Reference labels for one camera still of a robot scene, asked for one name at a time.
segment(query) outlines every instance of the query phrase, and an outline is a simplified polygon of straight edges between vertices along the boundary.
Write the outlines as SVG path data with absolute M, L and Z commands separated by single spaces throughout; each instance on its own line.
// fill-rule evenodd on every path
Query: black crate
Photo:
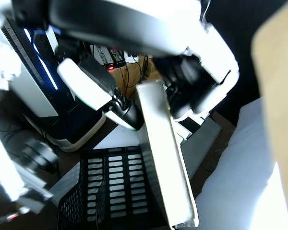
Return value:
M 143 230 L 166 226 L 140 147 L 82 153 L 80 175 L 58 207 L 58 230 Z

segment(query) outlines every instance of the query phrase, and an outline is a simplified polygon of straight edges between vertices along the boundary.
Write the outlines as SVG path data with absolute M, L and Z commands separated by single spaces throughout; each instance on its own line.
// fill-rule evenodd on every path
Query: black plastic basket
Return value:
M 140 147 L 82 153 L 78 184 L 59 202 L 58 230 L 166 226 L 152 196 Z

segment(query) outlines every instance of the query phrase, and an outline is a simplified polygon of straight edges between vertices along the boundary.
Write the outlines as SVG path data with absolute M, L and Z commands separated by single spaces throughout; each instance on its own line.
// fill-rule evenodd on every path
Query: glowing light strip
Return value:
M 28 30 L 27 30 L 27 29 L 24 29 L 24 32 L 25 32 L 25 34 L 27 35 L 29 41 L 31 42 L 31 36 L 30 36 Z M 37 50 L 36 45 L 35 45 L 35 44 L 33 44 L 33 45 L 34 45 L 35 51 L 39 53 L 39 51 Z M 46 73 L 47 73 L 47 75 L 48 75 L 48 77 L 49 77 L 49 79 L 50 79 L 53 87 L 54 87 L 56 90 L 58 90 L 58 87 L 57 87 L 56 83 L 54 82 L 54 79 L 52 78 L 52 76 L 51 76 L 51 74 L 50 74 L 47 66 L 45 65 L 44 61 L 43 61 L 40 57 L 38 57 L 38 58 L 39 58 L 40 62 L 42 63 L 42 66 L 44 67 L 44 70 L 46 71 Z

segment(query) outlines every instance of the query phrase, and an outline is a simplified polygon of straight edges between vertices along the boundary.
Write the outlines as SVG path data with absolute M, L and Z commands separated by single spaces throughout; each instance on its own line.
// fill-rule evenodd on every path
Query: white sheet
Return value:
M 199 230 L 288 230 L 261 102 L 258 99 L 241 108 L 237 129 L 195 201 Z

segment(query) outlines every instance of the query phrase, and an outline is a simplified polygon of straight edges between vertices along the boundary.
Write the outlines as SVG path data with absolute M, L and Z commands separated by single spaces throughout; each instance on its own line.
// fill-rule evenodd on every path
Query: dark wall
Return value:
M 240 68 L 237 85 L 216 110 L 233 124 L 242 106 L 260 93 L 251 59 L 251 41 L 260 25 L 287 0 L 211 0 L 207 21 L 212 23 L 234 53 Z

